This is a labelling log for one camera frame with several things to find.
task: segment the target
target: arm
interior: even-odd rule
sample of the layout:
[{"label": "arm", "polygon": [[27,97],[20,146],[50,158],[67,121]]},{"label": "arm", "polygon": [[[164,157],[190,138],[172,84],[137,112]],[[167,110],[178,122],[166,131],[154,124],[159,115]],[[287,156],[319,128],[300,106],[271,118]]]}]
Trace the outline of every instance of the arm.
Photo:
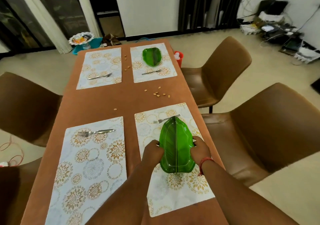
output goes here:
[{"label": "arm", "polygon": [[[211,157],[206,143],[193,137],[196,146],[190,150],[196,164]],[[272,203],[258,195],[211,160],[202,164],[207,182],[230,225],[298,225]]]},{"label": "arm", "polygon": [[141,224],[151,174],[164,153],[158,144],[153,140],[145,147],[141,163],[87,224]]}]

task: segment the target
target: leaf-shaped plate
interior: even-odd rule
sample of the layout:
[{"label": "leaf-shaped plate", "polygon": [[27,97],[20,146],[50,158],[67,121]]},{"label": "leaf-shaped plate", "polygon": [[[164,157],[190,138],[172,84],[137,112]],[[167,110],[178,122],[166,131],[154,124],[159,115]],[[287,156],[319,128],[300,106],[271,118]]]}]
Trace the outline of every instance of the leaf-shaped plate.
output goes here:
[{"label": "leaf-shaped plate", "polygon": [[166,173],[189,173],[195,162],[190,148],[194,146],[188,126],[178,117],[171,117],[162,126],[159,146],[164,149],[160,165]]},{"label": "leaf-shaped plate", "polygon": [[161,61],[161,51],[155,47],[144,49],[142,58],[149,66],[157,66]]}]

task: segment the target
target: brown dining table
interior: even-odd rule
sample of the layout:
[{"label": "brown dining table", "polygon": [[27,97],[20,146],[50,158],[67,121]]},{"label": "brown dining table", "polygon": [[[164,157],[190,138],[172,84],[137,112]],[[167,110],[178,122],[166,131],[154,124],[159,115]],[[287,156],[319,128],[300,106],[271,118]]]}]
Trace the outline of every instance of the brown dining table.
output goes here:
[{"label": "brown dining table", "polygon": [[[130,47],[165,43],[177,76],[153,81],[134,83],[131,67]],[[44,225],[46,221],[54,178],[60,159],[64,134],[67,128],[87,123],[123,116],[126,170],[129,176],[141,162],[138,136],[134,114],[186,102],[200,133],[210,148],[212,158],[223,167],[222,161],[202,119],[190,89],[182,75],[170,43],[166,39],[144,41],[108,47],[121,47],[122,82],[101,87],[76,90],[85,54],[80,51],[75,61],[69,83],[66,86],[62,102],[44,152],[38,174],[34,181],[29,201],[21,225]],[[161,86],[166,96],[156,97],[153,92]],[[150,217],[146,205],[142,224],[227,224],[226,218],[215,198],[202,201],[156,217]]]}]

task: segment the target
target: red trash bin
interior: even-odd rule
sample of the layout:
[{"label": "red trash bin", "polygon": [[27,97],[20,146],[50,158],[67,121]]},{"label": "red trash bin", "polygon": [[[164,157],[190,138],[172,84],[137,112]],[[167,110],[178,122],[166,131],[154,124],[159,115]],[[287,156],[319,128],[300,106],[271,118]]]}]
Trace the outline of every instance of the red trash bin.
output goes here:
[{"label": "red trash bin", "polygon": [[174,53],[179,53],[179,57],[180,59],[177,60],[179,67],[181,68],[181,64],[182,64],[182,59],[183,59],[183,54],[180,51],[175,51]]}]

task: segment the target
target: white placemat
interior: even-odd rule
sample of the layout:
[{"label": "white placemat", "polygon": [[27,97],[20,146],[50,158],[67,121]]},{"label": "white placemat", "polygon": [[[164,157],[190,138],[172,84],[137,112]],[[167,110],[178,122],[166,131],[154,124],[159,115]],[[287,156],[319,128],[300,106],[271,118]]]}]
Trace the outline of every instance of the white placemat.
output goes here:
[{"label": "white placemat", "polygon": [[[153,47],[157,47],[161,51],[162,56],[160,64],[155,67],[147,65],[142,59],[142,51],[144,49]],[[176,69],[172,64],[171,58],[164,43],[131,47],[130,52],[134,82],[145,82],[161,78],[175,77],[177,75]],[[159,73],[142,75],[142,73],[152,72],[159,69],[162,70]]]},{"label": "white placemat", "polygon": [[[112,73],[110,77],[87,78]],[[122,82],[121,47],[87,52],[84,57],[77,89],[87,89]]]},{"label": "white placemat", "polygon": [[[165,123],[153,124],[152,122],[177,114],[181,114],[179,118],[186,123],[192,135],[202,138],[186,103],[137,113],[134,117],[141,157],[145,146],[150,141],[159,140],[162,126]],[[214,198],[206,178],[199,177],[198,173],[198,165],[195,165],[191,173],[167,174],[158,164],[152,172],[147,194],[150,216],[155,217]]]},{"label": "white placemat", "polygon": [[[80,137],[78,131],[115,129]],[[123,117],[66,129],[45,225],[84,225],[127,179]]]}]

